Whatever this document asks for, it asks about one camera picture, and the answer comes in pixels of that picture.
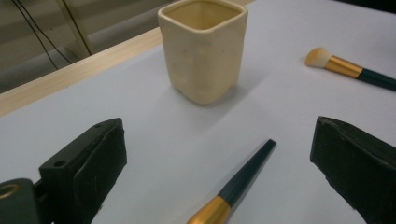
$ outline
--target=brush bristles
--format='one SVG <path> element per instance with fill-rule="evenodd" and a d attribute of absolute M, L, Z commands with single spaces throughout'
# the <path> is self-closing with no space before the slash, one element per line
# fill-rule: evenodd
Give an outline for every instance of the brush bristles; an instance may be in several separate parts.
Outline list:
<path fill-rule="evenodd" d="M 305 65 L 310 67 L 323 68 L 332 57 L 332 54 L 324 48 L 312 49 L 306 55 Z"/>

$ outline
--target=cable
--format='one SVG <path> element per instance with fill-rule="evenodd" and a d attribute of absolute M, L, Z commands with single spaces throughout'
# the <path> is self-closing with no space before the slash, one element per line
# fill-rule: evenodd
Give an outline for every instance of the cable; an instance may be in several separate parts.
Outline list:
<path fill-rule="evenodd" d="M 32 29 L 33 33 L 35 33 L 35 36 L 37 37 L 38 41 L 40 41 L 41 46 L 43 47 L 44 51 L 46 51 L 47 56 L 49 57 L 49 60 L 51 61 L 52 65 L 58 70 L 59 68 L 56 66 L 55 62 L 51 59 L 49 52 L 46 49 L 46 46 L 43 44 L 43 42 L 41 41 L 40 37 L 38 36 L 37 32 L 35 31 L 35 28 L 32 26 L 32 24 L 30 24 L 29 20 L 26 18 L 26 16 L 24 15 L 24 13 L 22 12 L 21 8 L 17 5 L 17 3 L 12 0 L 12 3 L 14 3 L 15 7 L 20 11 L 20 13 L 22 14 L 22 16 L 25 18 L 25 20 L 27 21 L 27 23 L 29 24 L 30 28 Z"/>
<path fill-rule="evenodd" d="M 32 15 L 30 15 L 29 11 L 26 9 L 26 7 L 21 3 L 20 0 L 16 0 L 21 7 L 23 8 L 23 10 L 25 10 L 26 14 L 29 16 L 30 20 L 32 20 L 32 22 L 35 24 L 35 27 L 41 32 L 41 34 L 47 38 L 47 40 L 51 43 L 51 45 L 55 48 L 56 51 L 58 51 L 58 53 L 68 62 L 71 63 L 56 47 L 55 45 L 52 43 L 52 41 L 48 38 L 48 36 L 46 34 L 44 34 L 44 32 L 40 29 L 40 27 L 37 25 L 37 23 L 35 22 L 35 20 L 33 19 Z"/>

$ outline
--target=dark green brush handle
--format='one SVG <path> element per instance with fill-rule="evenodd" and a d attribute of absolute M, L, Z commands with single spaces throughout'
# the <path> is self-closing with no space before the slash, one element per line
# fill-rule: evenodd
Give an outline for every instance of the dark green brush handle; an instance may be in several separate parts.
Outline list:
<path fill-rule="evenodd" d="M 224 199 L 230 207 L 238 201 L 249 183 L 260 170 L 262 164 L 274 149 L 276 142 L 268 140 L 264 146 L 236 173 L 233 178 L 223 187 L 218 196 Z"/>
<path fill-rule="evenodd" d="M 391 91 L 396 91 L 396 79 L 384 76 L 375 71 L 363 68 L 361 74 L 356 79 Z"/>

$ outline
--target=cream-colored cup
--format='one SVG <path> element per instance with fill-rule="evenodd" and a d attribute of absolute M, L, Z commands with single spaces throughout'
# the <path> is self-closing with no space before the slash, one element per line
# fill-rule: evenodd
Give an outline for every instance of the cream-colored cup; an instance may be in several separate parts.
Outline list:
<path fill-rule="evenodd" d="M 172 85 L 199 105 L 236 85 L 248 10 L 225 0 L 181 0 L 158 12 Z"/>

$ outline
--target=gold ferrule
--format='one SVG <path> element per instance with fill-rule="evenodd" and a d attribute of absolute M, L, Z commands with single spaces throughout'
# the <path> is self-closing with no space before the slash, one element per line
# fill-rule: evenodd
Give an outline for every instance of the gold ferrule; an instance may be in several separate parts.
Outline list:
<path fill-rule="evenodd" d="M 223 224 L 230 214 L 231 207 L 219 196 L 213 198 L 193 215 L 187 224 Z"/>
<path fill-rule="evenodd" d="M 0 188 L 0 200 L 5 199 L 20 189 L 18 184 L 8 184 Z"/>
<path fill-rule="evenodd" d="M 324 67 L 330 71 L 353 78 L 358 77 L 363 70 L 362 67 L 333 55 Z"/>

